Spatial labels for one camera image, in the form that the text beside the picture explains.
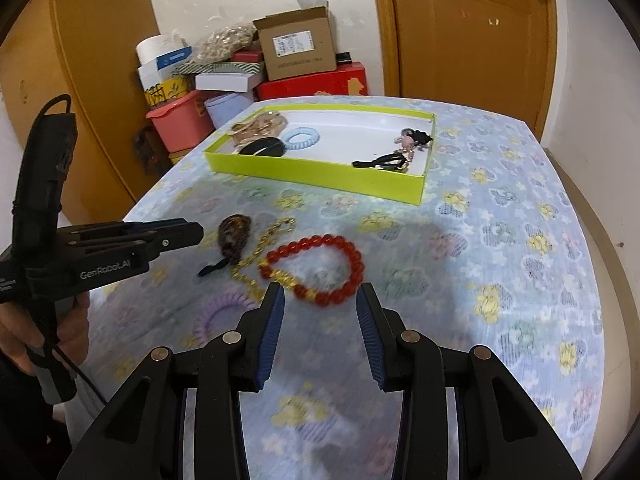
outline light blue spiral hair tie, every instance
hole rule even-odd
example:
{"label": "light blue spiral hair tie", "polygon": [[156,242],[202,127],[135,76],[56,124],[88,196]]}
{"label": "light blue spiral hair tie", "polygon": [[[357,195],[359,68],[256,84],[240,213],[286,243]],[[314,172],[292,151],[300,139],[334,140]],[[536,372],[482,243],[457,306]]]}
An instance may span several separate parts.
{"label": "light blue spiral hair tie", "polygon": [[[296,137],[298,135],[306,135],[309,138],[307,140],[302,140],[301,142],[289,142],[291,139],[293,139],[293,137]],[[314,128],[300,126],[284,134],[280,138],[280,140],[283,142],[284,147],[287,150],[304,150],[305,148],[309,148],[316,142],[318,142],[318,140],[320,140],[320,134],[318,133],[318,130]]]}

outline tile floor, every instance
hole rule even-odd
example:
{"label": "tile floor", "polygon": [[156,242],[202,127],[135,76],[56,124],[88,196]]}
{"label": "tile floor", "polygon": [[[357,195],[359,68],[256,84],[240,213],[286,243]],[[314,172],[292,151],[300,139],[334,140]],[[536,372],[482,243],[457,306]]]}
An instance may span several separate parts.
{"label": "tile floor", "polygon": [[631,395],[631,365],[625,325],[602,256],[593,238],[580,221],[591,254],[598,283],[604,327],[605,371],[602,403],[591,452],[582,472],[584,480],[593,480],[607,464],[626,436]]}

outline tablecloth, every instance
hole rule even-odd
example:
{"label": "tablecloth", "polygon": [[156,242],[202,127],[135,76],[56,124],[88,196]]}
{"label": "tablecloth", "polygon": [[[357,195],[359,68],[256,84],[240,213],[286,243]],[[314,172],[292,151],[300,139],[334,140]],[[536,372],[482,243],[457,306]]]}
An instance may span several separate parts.
{"label": "tablecloth", "polygon": [[[202,154],[213,134],[126,217],[200,222],[202,243],[165,253],[150,272],[92,293],[84,369],[103,393],[112,396],[155,346],[196,348],[194,323],[202,309],[220,294],[246,293],[228,269],[196,276],[220,259],[216,241],[223,218],[242,213],[253,219],[249,251],[274,220],[293,216],[297,227],[280,242],[324,233],[353,241],[363,254],[366,281],[408,328],[449,348],[491,347],[583,467],[604,374],[600,303],[577,217],[527,126],[423,100],[316,96],[275,102],[434,112],[437,144],[422,204],[214,174]],[[296,258],[283,268],[295,268],[308,286],[333,288],[347,275],[346,264],[329,249]],[[260,279],[255,267],[250,273]],[[389,478],[401,394],[384,394],[371,377],[354,298],[327,308],[299,301],[290,291],[286,298],[271,379],[260,394],[241,394],[252,479]],[[210,336],[234,328],[241,314],[220,313],[208,327]],[[79,383],[78,396],[66,405],[74,442],[99,410]],[[454,411],[449,418],[449,477],[456,478]],[[193,395],[186,428],[185,474],[192,478]]]}

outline black sleeve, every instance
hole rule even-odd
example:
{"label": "black sleeve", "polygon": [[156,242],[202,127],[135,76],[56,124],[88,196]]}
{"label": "black sleeve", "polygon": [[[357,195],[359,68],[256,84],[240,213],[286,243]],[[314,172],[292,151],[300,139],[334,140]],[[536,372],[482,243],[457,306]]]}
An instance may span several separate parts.
{"label": "black sleeve", "polygon": [[71,451],[66,427],[53,421],[37,378],[0,352],[0,478],[55,479]]}

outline human hand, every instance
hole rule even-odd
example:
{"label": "human hand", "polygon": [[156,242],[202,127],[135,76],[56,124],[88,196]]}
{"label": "human hand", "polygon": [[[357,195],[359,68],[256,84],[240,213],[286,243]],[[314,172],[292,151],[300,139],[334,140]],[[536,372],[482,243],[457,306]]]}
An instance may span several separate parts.
{"label": "human hand", "polygon": [[[89,293],[83,292],[76,296],[73,308],[58,320],[58,347],[77,365],[84,362],[89,351],[88,310]],[[35,375],[25,344],[39,348],[43,343],[44,337],[27,311],[15,303],[0,304],[0,351],[21,371]],[[68,368],[55,351],[53,355]]]}

